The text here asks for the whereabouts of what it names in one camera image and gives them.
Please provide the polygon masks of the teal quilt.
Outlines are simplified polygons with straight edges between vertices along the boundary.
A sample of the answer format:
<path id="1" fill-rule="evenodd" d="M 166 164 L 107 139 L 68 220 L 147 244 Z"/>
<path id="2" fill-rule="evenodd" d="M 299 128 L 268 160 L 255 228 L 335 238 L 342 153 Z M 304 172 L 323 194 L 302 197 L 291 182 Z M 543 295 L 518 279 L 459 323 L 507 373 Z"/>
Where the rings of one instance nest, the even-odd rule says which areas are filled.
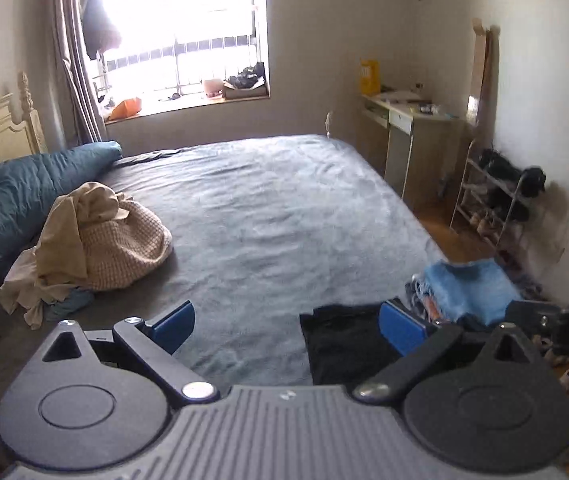
<path id="1" fill-rule="evenodd" d="M 0 162 L 0 285 L 56 198 L 98 180 L 121 157 L 121 145 L 110 141 Z"/>

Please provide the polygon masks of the black smile t-shirt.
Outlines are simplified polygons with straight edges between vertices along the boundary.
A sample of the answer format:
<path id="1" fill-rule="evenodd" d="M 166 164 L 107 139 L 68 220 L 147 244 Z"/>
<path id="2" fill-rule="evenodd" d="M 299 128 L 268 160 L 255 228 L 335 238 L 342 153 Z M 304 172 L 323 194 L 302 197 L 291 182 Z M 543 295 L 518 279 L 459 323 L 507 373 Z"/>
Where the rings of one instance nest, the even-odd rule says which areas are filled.
<path id="1" fill-rule="evenodd" d="M 313 384 L 353 390 L 402 355 L 382 336 L 381 304 L 330 304 L 300 315 Z"/>

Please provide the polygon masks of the beige knitted sweater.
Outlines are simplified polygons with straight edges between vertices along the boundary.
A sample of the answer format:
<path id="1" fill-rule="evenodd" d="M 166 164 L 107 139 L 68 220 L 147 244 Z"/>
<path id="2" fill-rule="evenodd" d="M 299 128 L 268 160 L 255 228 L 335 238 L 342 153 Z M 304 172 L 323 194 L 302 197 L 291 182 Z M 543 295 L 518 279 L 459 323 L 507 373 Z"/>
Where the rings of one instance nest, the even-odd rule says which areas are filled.
<path id="1" fill-rule="evenodd" d="M 135 200 L 118 196 L 115 216 L 79 230 L 86 259 L 86 287 L 123 289 L 158 269 L 173 252 L 173 235 Z"/>

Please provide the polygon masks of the blue folded scarf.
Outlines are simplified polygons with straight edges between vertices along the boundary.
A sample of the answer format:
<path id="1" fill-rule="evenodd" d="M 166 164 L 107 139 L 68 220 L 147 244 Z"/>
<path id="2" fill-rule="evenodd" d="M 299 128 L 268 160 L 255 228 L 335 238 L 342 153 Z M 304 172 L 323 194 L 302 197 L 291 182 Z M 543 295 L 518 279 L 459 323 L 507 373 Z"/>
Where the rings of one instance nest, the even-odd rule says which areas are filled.
<path id="1" fill-rule="evenodd" d="M 452 322 L 489 327 L 505 318 L 508 304 L 521 300 L 519 290 L 493 260 L 468 263 L 439 261 L 415 274 L 427 281 Z"/>

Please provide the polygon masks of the metal shoe rack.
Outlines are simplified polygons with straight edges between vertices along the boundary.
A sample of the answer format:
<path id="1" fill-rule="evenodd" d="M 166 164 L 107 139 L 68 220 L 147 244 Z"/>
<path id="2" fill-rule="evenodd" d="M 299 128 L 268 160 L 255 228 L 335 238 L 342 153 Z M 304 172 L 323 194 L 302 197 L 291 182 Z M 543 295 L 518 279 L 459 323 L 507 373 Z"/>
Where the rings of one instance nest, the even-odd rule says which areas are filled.
<path id="1" fill-rule="evenodd" d="M 535 200 L 546 193 L 539 166 L 519 169 L 499 151 L 469 144 L 449 229 L 467 229 L 495 254 L 513 249 L 534 218 Z"/>

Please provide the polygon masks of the grey bed blanket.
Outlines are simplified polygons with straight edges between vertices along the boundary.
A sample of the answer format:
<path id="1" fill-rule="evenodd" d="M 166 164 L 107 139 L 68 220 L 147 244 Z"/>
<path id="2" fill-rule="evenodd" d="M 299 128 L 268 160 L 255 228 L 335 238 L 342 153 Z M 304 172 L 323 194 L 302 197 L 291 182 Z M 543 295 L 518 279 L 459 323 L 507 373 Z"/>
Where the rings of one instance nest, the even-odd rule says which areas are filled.
<path id="1" fill-rule="evenodd" d="M 122 157 L 100 182 L 150 209 L 173 252 L 75 313 L 85 330 L 190 301 L 177 359 L 218 388 L 306 385 L 299 317 L 379 304 L 442 252 L 349 144 L 275 136 Z"/>

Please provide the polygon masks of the white desk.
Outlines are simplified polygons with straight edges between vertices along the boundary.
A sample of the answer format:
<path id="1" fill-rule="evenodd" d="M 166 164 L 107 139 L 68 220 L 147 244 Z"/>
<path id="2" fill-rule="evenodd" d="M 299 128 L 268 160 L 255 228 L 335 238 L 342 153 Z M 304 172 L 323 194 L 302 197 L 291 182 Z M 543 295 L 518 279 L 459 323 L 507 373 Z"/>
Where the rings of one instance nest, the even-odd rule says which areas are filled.
<path id="1" fill-rule="evenodd" d="M 387 132 L 385 182 L 413 211 L 435 204 L 455 174 L 460 120 L 377 96 L 363 97 L 363 114 Z"/>

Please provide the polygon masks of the cream cloth garment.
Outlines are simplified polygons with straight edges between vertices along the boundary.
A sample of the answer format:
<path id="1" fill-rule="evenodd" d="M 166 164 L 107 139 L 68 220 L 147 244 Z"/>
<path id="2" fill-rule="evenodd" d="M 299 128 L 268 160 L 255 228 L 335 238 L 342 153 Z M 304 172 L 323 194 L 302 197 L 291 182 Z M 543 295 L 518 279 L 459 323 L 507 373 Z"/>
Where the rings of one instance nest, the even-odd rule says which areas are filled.
<path id="1" fill-rule="evenodd" d="M 61 302 L 88 283 L 86 250 L 80 231 L 128 212 L 112 188 L 88 182 L 56 198 L 36 245 L 23 250 L 0 286 L 0 306 L 9 314 L 23 309 L 25 323 L 38 330 L 47 304 Z"/>

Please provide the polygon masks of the yellow box on desk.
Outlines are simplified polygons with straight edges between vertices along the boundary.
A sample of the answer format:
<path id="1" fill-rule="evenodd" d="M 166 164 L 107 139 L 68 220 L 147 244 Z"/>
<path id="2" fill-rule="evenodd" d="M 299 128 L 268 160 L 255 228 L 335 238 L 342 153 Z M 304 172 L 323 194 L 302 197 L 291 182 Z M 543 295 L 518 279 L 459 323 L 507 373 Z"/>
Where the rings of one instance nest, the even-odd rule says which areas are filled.
<path id="1" fill-rule="evenodd" d="M 361 61 L 359 87 L 365 96 L 377 96 L 381 92 L 380 66 L 377 60 Z"/>

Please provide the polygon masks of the grey curtain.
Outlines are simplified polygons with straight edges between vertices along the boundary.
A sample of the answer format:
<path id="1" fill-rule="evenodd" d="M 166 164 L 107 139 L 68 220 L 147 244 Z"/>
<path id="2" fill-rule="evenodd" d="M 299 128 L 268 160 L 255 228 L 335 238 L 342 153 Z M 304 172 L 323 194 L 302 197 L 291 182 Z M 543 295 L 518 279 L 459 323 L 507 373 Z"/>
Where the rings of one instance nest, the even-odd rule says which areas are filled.
<path id="1" fill-rule="evenodd" d="M 80 144 L 106 140 L 106 125 L 87 74 L 88 60 L 79 0 L 52 0 L 53 44 L 71 98 L 76 138 Z"/>

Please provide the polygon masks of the cream bed headboard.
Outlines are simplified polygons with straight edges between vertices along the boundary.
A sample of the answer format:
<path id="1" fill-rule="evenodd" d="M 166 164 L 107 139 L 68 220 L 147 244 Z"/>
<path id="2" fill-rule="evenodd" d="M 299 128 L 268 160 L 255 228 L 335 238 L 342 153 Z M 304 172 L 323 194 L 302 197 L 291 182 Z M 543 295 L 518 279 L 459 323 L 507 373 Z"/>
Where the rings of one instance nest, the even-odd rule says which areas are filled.
<path id="1" fill-rule="evenodd" d="M 19 122 L 13 120 L 10 110 L 12 94 L 0 98 L 0 162 L 48 152 L 27 73 L 19 72 L 18 88 L 22 108 Z"/>

